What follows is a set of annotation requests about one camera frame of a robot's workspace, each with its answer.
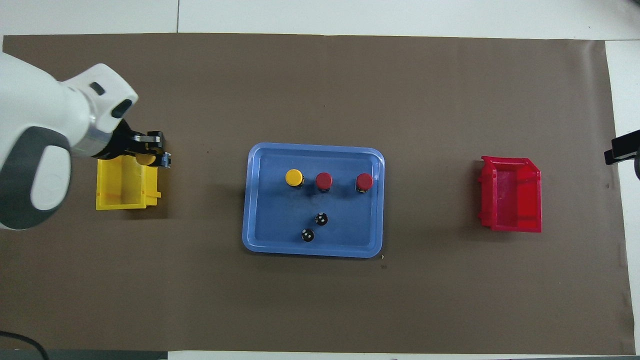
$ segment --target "blue plastic tray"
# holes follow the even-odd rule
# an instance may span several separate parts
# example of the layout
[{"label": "blue plastic tray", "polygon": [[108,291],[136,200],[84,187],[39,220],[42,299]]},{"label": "blue plastic tray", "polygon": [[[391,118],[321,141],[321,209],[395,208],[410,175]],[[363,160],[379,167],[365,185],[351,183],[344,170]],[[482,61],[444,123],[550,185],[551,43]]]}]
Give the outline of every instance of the blue plastic tray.
[{"label": "blue plastic tray", "polygon": [[[301,188],[285,182],[289,169],[305,177]],[[333,186],[323,193],[316,175],[328,172]],[[373,187],[355,190],[355,179],[366,172]],[[375,149],[289,143],[259,143],[249,152],[244,198],[244,245],[257,252],[370,258],[382,248],[385,160]],[[317,213],[329,216],[325,226]],[[304,228],[313,241],[301,238]]]}]

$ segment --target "red button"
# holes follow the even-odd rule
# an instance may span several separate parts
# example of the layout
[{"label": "red button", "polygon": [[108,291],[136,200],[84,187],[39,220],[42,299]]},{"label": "red button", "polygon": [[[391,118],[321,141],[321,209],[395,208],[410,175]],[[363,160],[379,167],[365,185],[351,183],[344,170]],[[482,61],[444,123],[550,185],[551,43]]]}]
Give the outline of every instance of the red button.
[{"label": "red button", "polygon": [[356,178],[356,187],[358,191],[367,191],[373,187],[373,177],[369,174],[360,174]]},{"label": "red button", "polygon": [[329,190],[333,184],[333,178],[328,172],[321,172],[316,176],[316,186],[320,190]]}]

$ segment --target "red bin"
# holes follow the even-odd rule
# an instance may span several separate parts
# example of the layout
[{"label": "red bin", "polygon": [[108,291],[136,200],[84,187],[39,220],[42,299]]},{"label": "red bin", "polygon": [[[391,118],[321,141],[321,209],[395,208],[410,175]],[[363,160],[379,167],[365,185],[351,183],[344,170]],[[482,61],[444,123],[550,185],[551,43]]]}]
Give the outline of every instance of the red bin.
[{"label": "red bin", "polygon": [[527,158],[483,156],[483,226],[494,231],[542,232],[540,170]]}]

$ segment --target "cylindrical component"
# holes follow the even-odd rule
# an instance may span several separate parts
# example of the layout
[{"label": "cylindrical component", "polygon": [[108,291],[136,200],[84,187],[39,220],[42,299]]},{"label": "cylindrical component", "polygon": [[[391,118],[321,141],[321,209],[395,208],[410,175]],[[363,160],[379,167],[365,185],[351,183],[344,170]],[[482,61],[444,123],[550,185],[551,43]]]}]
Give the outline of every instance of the cylindrical component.
[{"label": "cylindrical component", "polygon": [[310,242],[315,236],[314,231],[311,229],[302,230],[302,240],[305,240],[306,242]]},{"label": "cylindrical component", "polygon": [[287,184],[289,186],[293,187],[302,186],[302,184],[305,183],[305,177],[302,176],[302,172],[300,172],[300,170],[298,170],[297,168],[292,168],[291,170],[287,171],[284,179],[285,181],[287,181]]},{"label": "cylindrical component", "polygon": [[356,191],[365,193],[373,187],[373,176],[363,173],[356,177]]},{"label": "cylindrical component", "polygon": [[321,172],[320,174],[318,174],[318,176],[316,176],[316,186],[318,187],[318,190],[327,192],[331,188],[332,184],[333,178],[328,172]]},{"label": "cylindrical component", "polygon": [[318,213],[314,220],[316,221],[316,224],[318,224],[320,226],[325,226],[326,223],[329,222],[329,217],[326,216],[325,213]]},{"label": "cylindrical component", "polygon": [[155,155],[151,155],[151,154],[136,154],[136,161],[140,164],[140,165],[151,165],[153,164],[153,162],[156,160],[156,156]]}]

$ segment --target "black button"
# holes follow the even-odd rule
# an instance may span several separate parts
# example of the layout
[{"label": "black button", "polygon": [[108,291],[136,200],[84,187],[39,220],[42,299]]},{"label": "black button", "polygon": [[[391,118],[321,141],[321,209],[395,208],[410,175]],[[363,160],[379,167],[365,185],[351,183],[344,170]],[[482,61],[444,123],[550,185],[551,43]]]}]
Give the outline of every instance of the black button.
[{"label": "black button", "polygon": [[316,215],[316,224],[320,225],[320,226],[325,226],[326,223],[329,222],[329,217],[326,216],[325,213],[318,213],[318,215]]},{"label": "black button", "polygon": [[311,229],[304,229],[302,230],[302,240],[305,240],[306,242],[309,242],[311,240],[313,240],[315,237],[314,231]]}]

